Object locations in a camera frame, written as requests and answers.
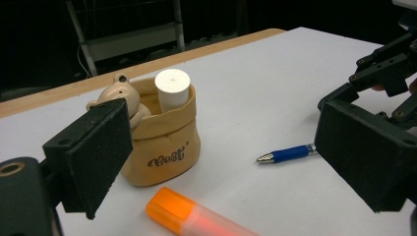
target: table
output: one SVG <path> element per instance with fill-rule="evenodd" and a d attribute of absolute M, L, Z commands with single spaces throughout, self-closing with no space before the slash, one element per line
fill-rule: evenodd
<path fill-rule="evenodd" d="M 357 59 L 379 47 L 313 29 L 281 32 L 268 29 L 122 70 L 132 80 L 166 68 L 190 75 L 200 159 L 151 187 L 133 187 L 119 175 L 94 220 L 58 206 L 65 234 L 172 235 L 145 213 L 166 186 L 261 235 L 409 235 L 414 204 L 373 213 L 319 155 L 256 163 L 271 150 L 310 143 L 319 100 L 347 82 Z M 84 114 L 115 73 L 0 103 L 0 161 L 44 159 L 41 146 Z M 355 103 L 373 113 L 390 113 L 407 96 L 360 95 Z"/>

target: wooden table edge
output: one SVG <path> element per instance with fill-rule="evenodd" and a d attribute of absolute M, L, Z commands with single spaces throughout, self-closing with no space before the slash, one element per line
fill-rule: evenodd
<path fill-rule="evenodd" d="M 52 88 L 13 100 L 4 101 L 0 103 L 0 118 L 77 96 L 92 90 L 107 87 L 112 83 L 113 77 L 117 73 L 124 73 L 128 78 L 135 78 L 179 63 L 274 36 L 282 32 L 284 32 L 282 29 L 265 29 L 190 51 L 149 61 L 136 66 L 124 68 L 122 70 L 93 77 L 91 79 L 75 82 L 58 88 Z"/>

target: marker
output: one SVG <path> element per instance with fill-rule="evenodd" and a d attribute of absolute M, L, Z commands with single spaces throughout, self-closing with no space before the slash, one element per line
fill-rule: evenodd
<path fill-rule="evenodd" d="M 257 162 L 260 164 L 278 163 L 285 160 L 297 159 L 315 154 L 317 154 L 316 146 L 314 144 L 309 144 L 288 149 L 275 150 L 258 157 Z"/>
<path fill-rule="evenodd" d="M 151 219 L 176 235 L 258 235 L 166 187 L 153 196 L 146 211 Z"/>

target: pen tip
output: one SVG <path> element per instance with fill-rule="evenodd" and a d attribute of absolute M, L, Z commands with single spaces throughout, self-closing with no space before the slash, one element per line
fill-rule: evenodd
<path fill-rule="evenodd" d="M 268 153 L 261 157 L 258 157 L 257 162 L 260 164 L 273 163 L 273 155 L 271 153 Z"/>

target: pen holder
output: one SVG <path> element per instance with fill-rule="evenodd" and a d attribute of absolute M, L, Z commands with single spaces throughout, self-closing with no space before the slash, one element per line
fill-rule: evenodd
<path fill-rule="evenodd" d="M 132 129 L 133 151 L 120 172 L 132 185 L 144 187 L 174 178 L 197 162 L 201 141 L 196 126 L 196 91 L 190 85 L 188 101 L 162 114 L 154 78 L 131 85 L 152 115 Z"/>

